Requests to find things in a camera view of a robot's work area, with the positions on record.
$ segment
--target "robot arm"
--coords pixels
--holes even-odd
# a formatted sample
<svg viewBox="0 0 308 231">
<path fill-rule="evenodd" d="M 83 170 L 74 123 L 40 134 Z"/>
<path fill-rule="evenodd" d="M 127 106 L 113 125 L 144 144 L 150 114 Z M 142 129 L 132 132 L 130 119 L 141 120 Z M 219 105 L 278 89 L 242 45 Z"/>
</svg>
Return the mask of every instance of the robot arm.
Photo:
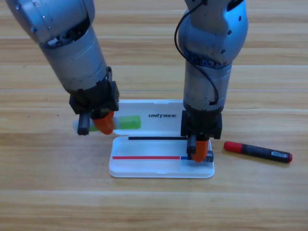
<svg viewBox="0 0 308 231">
<path fill-rule="evenodd" d="M 6 0 L 25 32 L 39 45 L 79 114 L 78 134 L 90 118 L 105 134 L 113 130 L 119 92 L 92 27 L 93 0 Z"/>
<path fill-rule="evenodd" d="M 244 44 L 248 20 L 245 0 L 185 2 L 189 11 L 178 26 L 178 50 L 186 59 L 181 136 L 188 137 L 188 157 L 201 162 L 209 138 L 220 139 L 232 62 Z"/>
<path fill-rule="evenodd" d="M 38 43 L 79 114 L 79 135 L 89 121 L 105 134 L 113 130 L 118 89 L 95 32 L 93 0 L 6 0 L 15 18 Z M 210 137 L 220 139 L 232 62 L 248 30 L 245 0 L 185 0 L 178 51 L 186 59 L 181 136 L 188 158 L 201 162 Z"/>
</svg>

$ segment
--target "marker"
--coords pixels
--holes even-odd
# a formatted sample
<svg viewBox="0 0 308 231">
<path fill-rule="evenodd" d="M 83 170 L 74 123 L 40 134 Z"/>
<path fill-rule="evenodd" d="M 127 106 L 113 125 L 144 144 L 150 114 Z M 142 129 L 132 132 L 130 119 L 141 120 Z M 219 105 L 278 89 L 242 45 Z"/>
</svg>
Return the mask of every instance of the marker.
<svg viewBox="0 0 308 231">
<path fill-rule="evenodd" d="M 283 163 L 290 163 L 293 159 L 293 156 L 291 153 L 277 151 L 277 150 L 268 149 L 268 148 L 256 147 L 256 146 L 247 145 L 243 143 L 235 143 L 231 141 L 225 142 L 224 148 L 230 152 L 252 155 L 255 157 L 279 161 Z"/>
</svg>

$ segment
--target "white case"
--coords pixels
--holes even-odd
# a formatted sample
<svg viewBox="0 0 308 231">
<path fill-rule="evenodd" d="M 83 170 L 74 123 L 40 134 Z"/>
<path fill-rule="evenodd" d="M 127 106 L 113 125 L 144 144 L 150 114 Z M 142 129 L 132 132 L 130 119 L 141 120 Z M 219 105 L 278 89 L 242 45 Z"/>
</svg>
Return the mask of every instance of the white case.
<svg viewBox="0 0 308 231">
<path fill-rule="evenodd" d="M 214 175 L 214 162 L 196 163 L 183 159 L 114 159 L 116 156 L 187 156 L 186 140 L 129 140 L 129 136 L 180 137 L 183 100 L 120 100 L 120 116 L 141 118 L 141 128 L 114 130 L 109 173 L 122 178 L 209 178 Z"/>
</svg>

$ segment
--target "black line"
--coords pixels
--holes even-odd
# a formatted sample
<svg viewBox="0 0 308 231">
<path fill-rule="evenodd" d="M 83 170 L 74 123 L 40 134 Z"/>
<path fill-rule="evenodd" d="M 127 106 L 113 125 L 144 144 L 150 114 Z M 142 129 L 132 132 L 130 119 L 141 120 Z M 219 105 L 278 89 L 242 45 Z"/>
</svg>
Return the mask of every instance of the black line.
<svg viewBox="0 0 308 231">
<path fill-rule="evenodd" d="M 129 140 L 181 140 L 186 141 L 187 137 L 184 136 L 175 136 L 175 137 L 163 137 L 163 136 L 129 136 Z"/>
</svg>

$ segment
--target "black cable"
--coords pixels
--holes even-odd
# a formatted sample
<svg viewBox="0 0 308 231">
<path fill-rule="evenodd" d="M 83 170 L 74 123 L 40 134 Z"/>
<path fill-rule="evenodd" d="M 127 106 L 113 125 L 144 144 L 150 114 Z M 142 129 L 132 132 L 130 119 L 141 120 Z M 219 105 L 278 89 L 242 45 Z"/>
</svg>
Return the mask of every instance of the black cable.
<svg viewBox="0 0 308 231">
<path fill-rule="evenodd" d="M 202 6 L 205 2 L 204 1 L 201 1 L 201 3 L 199 3 L 198 5 L 196 5 L 191 11 L 187 12 L 182 18 L 181 20 L 179 21 L 178 25 L 177 25 L 177 28 L 175 29 L 175 33 L 174 33 L 174 44 L 175 44 L 175 47 L 177 48 L 177 50 L 179 51 L 179 53 L 184 57 L 184 59 L 186 59 L 187 62 L 189 62 L 194 68 L 196 68 L 199 72 L 201 72 L 201 74 L 203 74 L 207 80 L 212 84 L 213 88 L 214 88 L 214 92 L 215 92 L 215 101 L 214 102 L 210 102 L 210 105 L 215 105 L 218 103 L 218 100 L 219 100 L 219 95 L 218 95 L 218 90 L 215 86 L 215 84 L 213 83 L 213 81 L 211 80 L 211 78 L 209 77 L 209 75 L 204 71 L 202 70 L 201 68 L 197 67 L 193 62 L 191 62 L 185 55 L 184 53 L 180 50 L 179 46 L 178 46 L 178 42 L 177 42 L 177 36 L 178 36 L 178 30 L 179 30 L 179 27 L 181 26 L 182 22 L 184 21 L 184 19 L 192 14 L 195 10 L 197 10 L 200 6 Z"/>
</svg>

